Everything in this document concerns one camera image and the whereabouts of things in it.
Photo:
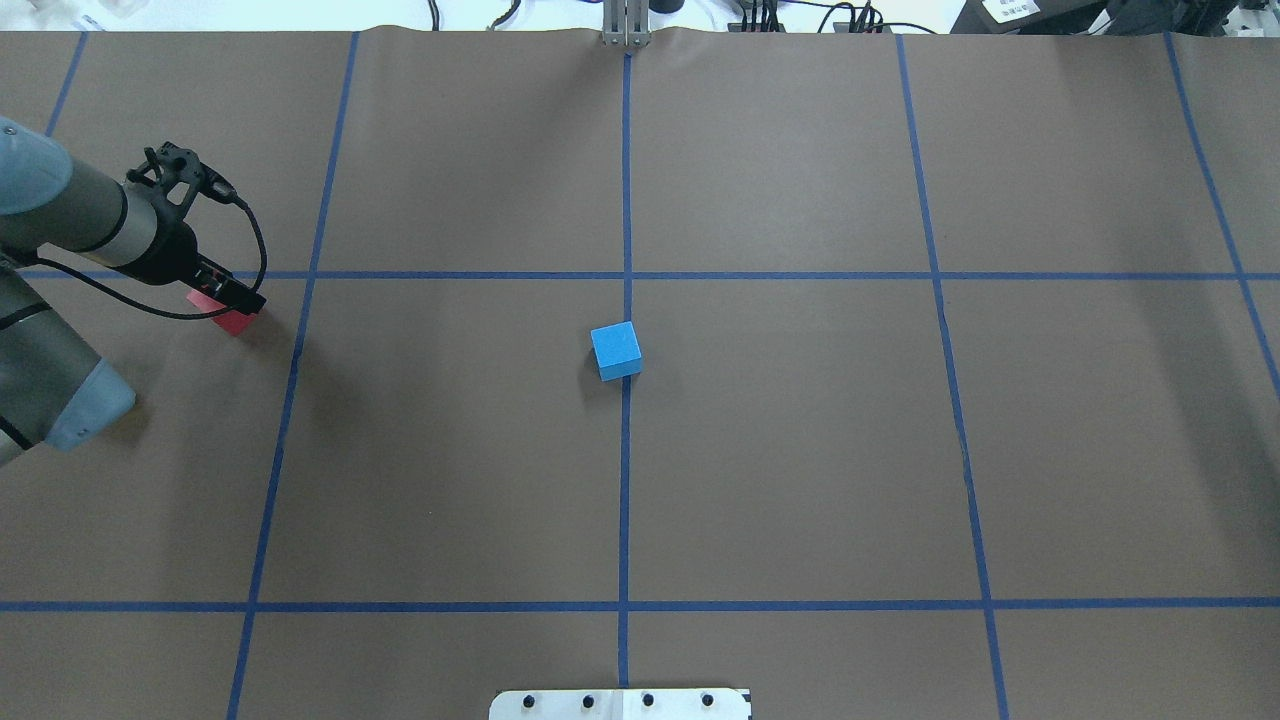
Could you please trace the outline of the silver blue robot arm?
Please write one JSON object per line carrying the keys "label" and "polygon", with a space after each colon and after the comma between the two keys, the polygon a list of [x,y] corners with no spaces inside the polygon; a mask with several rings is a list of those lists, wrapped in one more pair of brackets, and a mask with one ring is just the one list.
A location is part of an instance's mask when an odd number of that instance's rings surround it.
{"label": "silver blue robot arm", "polygon": [[[251,275],[202,251],[189,223],[200,199],[244,215],[256,252]],[[260,220],[223,173],[178,143],[145,147],[140,164],[116,178],[4,117],[1,215],[4,464],[38,447],[78,448],[137,401],[42,281],[74,281],[170,322],[233,327],[265,307],[269,251]]]}

